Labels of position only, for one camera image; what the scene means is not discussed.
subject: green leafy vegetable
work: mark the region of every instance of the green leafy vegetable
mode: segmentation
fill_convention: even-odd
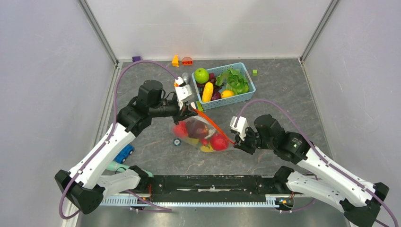
[[[227,80],[226,89],[234,92],[235,95],[243,94],[249,91],[248,81],[239,70],[229,69],[216,77],[216,85],[221,85]]]

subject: black wheel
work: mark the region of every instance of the black wheel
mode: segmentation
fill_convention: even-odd
[[[173,144],[174,144],[174,146],[180,146],[180,145],[181,145],[181,140],[180,140],[179,138],[176,138],[176,139],[173,141]]]

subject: basket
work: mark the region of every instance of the basket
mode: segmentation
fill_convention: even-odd
[[[199,89],[196,86],[194,73],[192,73],[192,81],[195,85],[196,95],[198,96],[200,104],[202,104],[203,110],[209,110],[209,109],[224,106],[224,105],[239,103],[239,102],[246,101],[246,100],[249,100],[252,98],[253,94],[256,91],[256,88],[255,88],[255,85],[253,84],[252,79],[249,76],[249,73],[246,70],[245,65],[243,63],[240,62],[240,63],[231,64],[231,65],[220,66],[220,67],[208,69],[207,71],[208,71],[208,73],[214,73],[214,75],[217,77],[218,75],[227,71],[228,69],[240,70],[241,74],[247,77],[246,79],[248,80],[249,91],[244,94],[240,94],[240,95],[236,95],[236,96],[232,96],[232,97],[228,97],[228,98],[222,98],[222,99],[218,99],[218,100],[213,100],[213,101],[204,103],[204,102],[202,102],[202,97],[199,94]],[[219,90],[219,92],[221,93],[225,89],[226,89],[226,87],[224,86],[222,89]]]

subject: white wall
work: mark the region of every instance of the white wall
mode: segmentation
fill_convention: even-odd
[[[1,226],[60,226],[59,169],[94,142],[113,64],[75,0],[0,3]]]
[[[299,57],[330,0],[87,0],[119,59]]]
[[[340,1],[305,62],[335,159],[387,184],[399,219],[400,11],[399,0]],[[379,219],[393,226],[383,208]]]

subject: plastic bag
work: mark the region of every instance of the plastic bag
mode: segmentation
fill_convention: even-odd
[[[178,125],[174,125],[172,131],[179,139],[174,141],[178,146],[182,141],[193,145],[203,152],[225,151],[232,147],[232,141],[224,132],[203,114],[193,116]]]

